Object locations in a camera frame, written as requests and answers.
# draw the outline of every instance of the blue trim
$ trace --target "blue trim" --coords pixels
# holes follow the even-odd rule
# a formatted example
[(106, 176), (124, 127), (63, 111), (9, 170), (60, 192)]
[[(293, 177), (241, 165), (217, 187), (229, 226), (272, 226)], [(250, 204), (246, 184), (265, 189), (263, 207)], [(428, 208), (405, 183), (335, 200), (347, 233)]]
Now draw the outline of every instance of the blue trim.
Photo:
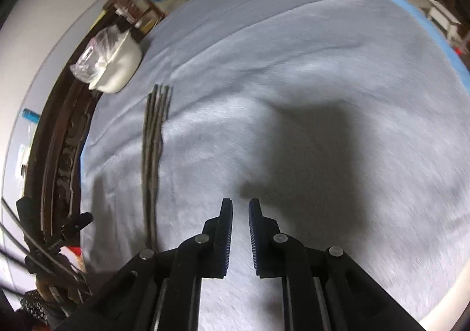
[(432, 39), (440, 46), (442, 51), (446, 54), (450, 64), (460, 74), (460, 79), (464, 84), (467, 92), (470, 93), (470, 72), (465, 67), (464, 63), (460, 57), (455, 53), (455, 51), (449, 46), (447, 41), (444, 39), (442, 34), (438, 31), (438, 28), (434, 26), (427, 18), (422, 14), (420, 10), (415, 8), (409, 2), (405, 0), (389, 0), (400, 6), (402, 9), (410, 13), (425, 29)]

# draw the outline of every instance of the gray bedsheet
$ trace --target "gray bedsheet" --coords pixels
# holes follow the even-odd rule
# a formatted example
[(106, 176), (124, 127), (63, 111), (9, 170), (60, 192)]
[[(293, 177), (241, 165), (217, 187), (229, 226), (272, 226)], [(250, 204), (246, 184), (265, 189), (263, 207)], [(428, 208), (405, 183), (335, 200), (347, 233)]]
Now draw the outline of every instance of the gray bedsheet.
[(142, 122), (173, 87), (157, 205), (174, 248), (234, 203), (229, 273), (201, 330), (281, 330), (281, 284), (252, 265), (248, 201), (305, 245), (342, 246), (416, 319), (469, 257), (470, 101), (444, 51), (388, 0), (191, 0), (96, 108), (83, 154), (88, 271), (144, 246)]

